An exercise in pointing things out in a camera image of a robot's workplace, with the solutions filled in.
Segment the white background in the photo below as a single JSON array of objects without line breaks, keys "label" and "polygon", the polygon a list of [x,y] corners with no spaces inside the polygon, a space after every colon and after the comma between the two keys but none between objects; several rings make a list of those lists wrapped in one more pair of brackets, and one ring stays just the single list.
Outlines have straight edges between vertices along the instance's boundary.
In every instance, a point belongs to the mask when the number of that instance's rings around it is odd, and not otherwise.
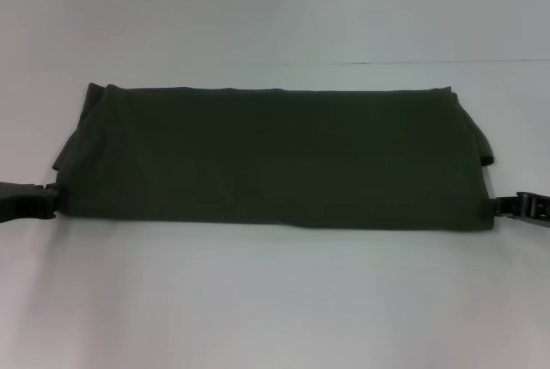
[{"label": "white background", "polygon": [[[548,0],[0,0],[0,173],[44,183],[89,82],[452,86],[493,195],[550,194]],[[6,369],[538,369],[550,229],[0,225]]]}]

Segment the white backdrop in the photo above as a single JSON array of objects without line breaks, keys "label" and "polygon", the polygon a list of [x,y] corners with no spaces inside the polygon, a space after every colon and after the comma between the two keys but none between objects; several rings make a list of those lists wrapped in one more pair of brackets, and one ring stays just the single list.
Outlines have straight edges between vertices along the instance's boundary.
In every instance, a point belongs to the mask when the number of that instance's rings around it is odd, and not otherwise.
[{"label": "white backdrop", "polygon": [[[452,86],[495,195],[550,194],[547,0],[0,0],[2,181],[52,181],[89,82]],[[550,229],[0,225],[0,367],[538,369]]]}]

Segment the white surface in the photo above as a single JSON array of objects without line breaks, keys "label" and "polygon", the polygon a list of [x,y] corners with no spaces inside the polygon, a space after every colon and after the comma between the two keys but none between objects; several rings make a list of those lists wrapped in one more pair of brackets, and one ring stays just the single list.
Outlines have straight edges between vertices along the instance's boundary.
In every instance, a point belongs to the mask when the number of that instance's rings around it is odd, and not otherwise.
[{"label": "white surface", "polygon": [[[91,81],[451,85],[492,142],[492,192],[550,193],[550,64],[502,62],[550,58],[547,0],[0,10],[3,181],[52,180]],[[384,64],[343,65],[355,62]],[[511,220],[474,235],[20,220],[0,226],[0,367],[538,369],[550,365],[549,279],[550,231]]]}]

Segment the folded fabric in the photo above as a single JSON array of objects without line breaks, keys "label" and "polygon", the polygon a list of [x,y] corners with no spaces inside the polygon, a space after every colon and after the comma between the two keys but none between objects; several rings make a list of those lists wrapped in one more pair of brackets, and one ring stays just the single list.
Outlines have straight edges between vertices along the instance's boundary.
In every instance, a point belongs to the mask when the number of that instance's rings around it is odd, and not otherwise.
[{"label": "folded fabric", "polygon": [[59,211],[127,220],[489,230],[486,138],[450,88],[90,84],[54,164]]}]

